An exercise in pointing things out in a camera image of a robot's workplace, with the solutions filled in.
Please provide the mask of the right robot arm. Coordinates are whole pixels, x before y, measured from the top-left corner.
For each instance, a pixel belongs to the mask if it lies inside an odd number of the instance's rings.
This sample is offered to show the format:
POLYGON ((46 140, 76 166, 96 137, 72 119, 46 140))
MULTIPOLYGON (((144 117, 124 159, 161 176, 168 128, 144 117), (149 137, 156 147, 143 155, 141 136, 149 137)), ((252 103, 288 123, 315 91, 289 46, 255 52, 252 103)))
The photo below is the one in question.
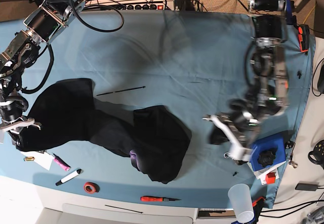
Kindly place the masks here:
POLYGON ((51 42, 66 29, 82 11, 85 0, 43 0, 25 20, 26 30, 1 53, 1 135, 8 133, 13 145, 23 145, 22 132, 29 127, 41 128, 33 118, 23 115, 29 104, 23 94, 38 92, 47 81, 54 64, 51 42), (50 63, 40 84, 34 89, 22 87, 22 74, 39 57, 40 44, 45 43, 50 63))

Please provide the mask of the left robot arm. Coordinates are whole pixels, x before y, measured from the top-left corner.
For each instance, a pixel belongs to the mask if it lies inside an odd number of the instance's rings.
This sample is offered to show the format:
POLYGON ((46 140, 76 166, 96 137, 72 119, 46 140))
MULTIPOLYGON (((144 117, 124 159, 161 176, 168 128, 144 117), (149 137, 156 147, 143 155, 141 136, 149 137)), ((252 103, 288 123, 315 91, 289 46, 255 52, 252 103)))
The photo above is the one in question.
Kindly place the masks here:
POLYGON ((230 141, 233 145, 249 147, 259 133, 260 125, 270 116, 282 115, 289 106, 285 49, 288 39, 287 23, 294 7, 288 0, 248 0, 244 9, 251 15, 254 35, 250 58, 254 81, 250 82, 244 99, 229 102, 231 112, 215 115, 212 143, 230 141))

